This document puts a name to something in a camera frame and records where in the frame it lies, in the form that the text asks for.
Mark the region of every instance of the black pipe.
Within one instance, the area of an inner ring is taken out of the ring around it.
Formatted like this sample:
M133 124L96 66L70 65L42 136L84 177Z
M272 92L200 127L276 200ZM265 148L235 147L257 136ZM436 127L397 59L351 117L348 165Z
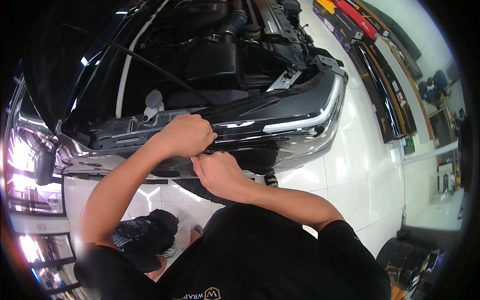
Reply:
M220 42L234 43L235 35L247 23L248 16L241 0L234 0L232 17L220 28Z

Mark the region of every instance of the car hood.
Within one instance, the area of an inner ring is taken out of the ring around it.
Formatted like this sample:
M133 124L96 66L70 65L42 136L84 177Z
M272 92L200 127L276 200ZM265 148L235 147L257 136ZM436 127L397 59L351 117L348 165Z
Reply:
M32 28L22 68L31 99L52 132L64 118L88 60L104 47L62 24L111 38L132 7L118 0L56 1Z

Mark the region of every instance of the product box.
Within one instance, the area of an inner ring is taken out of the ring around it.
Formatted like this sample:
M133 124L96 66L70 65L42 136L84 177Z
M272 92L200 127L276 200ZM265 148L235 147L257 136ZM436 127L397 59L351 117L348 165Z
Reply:
M349 52L352 39L361 40L364 31L330 0L313 0L313 12L333 33L345 52Z

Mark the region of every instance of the chrome trim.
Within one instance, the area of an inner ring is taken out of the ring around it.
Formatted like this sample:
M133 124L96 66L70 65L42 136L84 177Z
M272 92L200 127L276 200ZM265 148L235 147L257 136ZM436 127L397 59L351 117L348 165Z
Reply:
M320 110L320 114L318 116L303 120L265 125L263 132L272 133L298 128L309 128L318 124L325 123L331 117L337 103L339 101L343 101L343 98L345 97L346 86L347 83L345 82L345 79L342 76L336 74L332 85L332 90L328 95L327 103L325 107Z

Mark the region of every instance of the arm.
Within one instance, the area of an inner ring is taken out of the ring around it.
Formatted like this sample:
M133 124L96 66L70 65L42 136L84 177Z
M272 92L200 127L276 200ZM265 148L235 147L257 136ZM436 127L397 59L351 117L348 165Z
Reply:
M270 187L246 178L235 158L228 153L192 157L193 169L202 185L215 196L253 204L281 214L320 231L335 220L343 220L338 210L317 195Z
M113 230L151 170L166 158L202 152L216 137L200 115L176 116L94 188L80 215L83 242L116 249Z

